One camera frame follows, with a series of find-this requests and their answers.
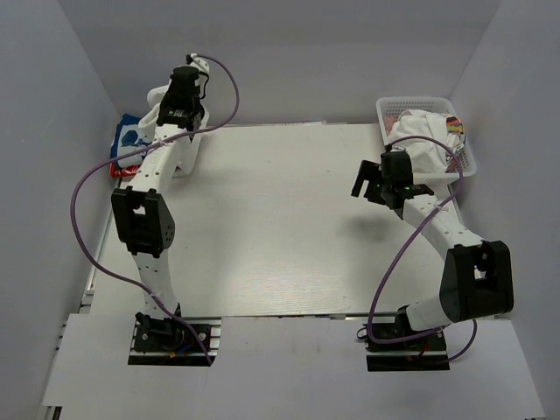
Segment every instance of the white table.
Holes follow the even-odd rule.
[[[379,162],[379,125],[220,129],[192,175],[164,196],[176,222],[174,290],[188,317],[369,311],[385,269],[413,232],[394,212],[351,197],[362,159]],[[436,190],[443,199],[447,187]],[[455,214],[453,205],[449,211]],[[101,263],[137,278],[111,222]],[[437,293],[443,262],[417,238],[378,306],[392,312]],[[141,292],[94,275],[92,313],[130,314]]]

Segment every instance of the laundry basket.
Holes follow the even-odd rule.
[[[379,117],[379,125],[381,126],[381,135],[383,143],[387,144],[387,134],[385,132],[385,124],[383,122],[384,116],[398,116],[407,109],[421,109],[422,111],[436,112],[438,114],[452,114],[460,118],[460,115],[455,113],[452,103],[445,98],[437,98],[430,96],[393,96],[388,98],[380,98],[377,103],[377,116]],[[471,146],[468,142],[465,147],[458,154],[458,159],[463,166],[463,176],[470,177],[476,172],[476,164],[474,163],[473,153]],[[418,184],[434,185],[449,185],[459,179],[458,172],[447,173],[414,173],[414,181]]]

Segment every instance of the wall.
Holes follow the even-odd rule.
[[[0,62],[0,417],[27,420],[89,271],[70,228],[70,195],[107,158],[117,113],[54,0],[4,2]],[[81,196],[93,249],[109,189],[104,172]]]
[[[237,123],[370,122],[384,95],[448,97],[499,0],[60,0],[118,110],[190,52],[223,59],[239,80]],[[215,123],[233,106],[214,71]]]
[[[560,418],[560,3],[506,0],[451,101],[478,173],[465,222],[511,248],[515,330],[547,418]]]

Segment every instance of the folded cloth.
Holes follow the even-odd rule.
[[[116,126],[115,139],[111,145],[111,158],[122,156],[126,153],[142,149],[151,144],[153,135],[149,136],[138,127],[140,118],[130,114],[124,114]],[[111,164],[109,173],[113,178],[132,176],[144,160],[145,153],[126,157]]]
[[[387,140],[390,143],[406,136],[431,137],[449,146],[455,154],[465,145],[463,125],[457,117],[419,109],[407,109],[402,112]],[[451,155],[443,148],[422,139],[406,140],[395,147],[403,148],[409,153],[414,172],[444,173],[448,171],[452,161]]]

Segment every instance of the white basket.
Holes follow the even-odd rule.
[[[377,116],[379,117],[379,125],[381,126],[381,135],[383,136],[383,144],[387,144],[387,134],[385,132],[384,116],[398,116],[407,109],[421,109],[422,111],[436,112],[438,114],[455,114],[452,103],[445,98],[437,98],[430,96],[393,96],[389,98],[380,98],[377,103]],[[458,158],[463,166],[463,176],[470,177],[476,172],[476,164],[474,163],[473,153],[468,141],[465,147],[458,154]],[[418,184],[428,185],[449,185],[459,179],[457,172],[448,173],[414,173],[414,180]]]

